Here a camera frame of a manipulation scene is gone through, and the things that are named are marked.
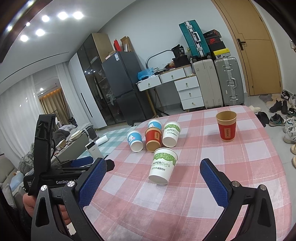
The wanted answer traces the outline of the person's left hand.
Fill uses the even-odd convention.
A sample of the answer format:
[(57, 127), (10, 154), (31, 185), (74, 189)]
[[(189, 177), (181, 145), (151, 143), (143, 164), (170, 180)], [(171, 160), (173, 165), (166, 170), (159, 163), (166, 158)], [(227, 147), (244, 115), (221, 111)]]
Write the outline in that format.
[[(25, 207), (26, 212), (30, 215), (30, 217), (33, 217), (34, 215), (36, 201), (37, 199), (34, 196), (29, 196), (27, 193), (23, 195), (23, 205)], [(59, 205), (59, 209), (61, 211), (64, 223), (66, 225), (69, 225), (71, 223), (71, 220), (67, 213), (66, 207), (64, 205)]]

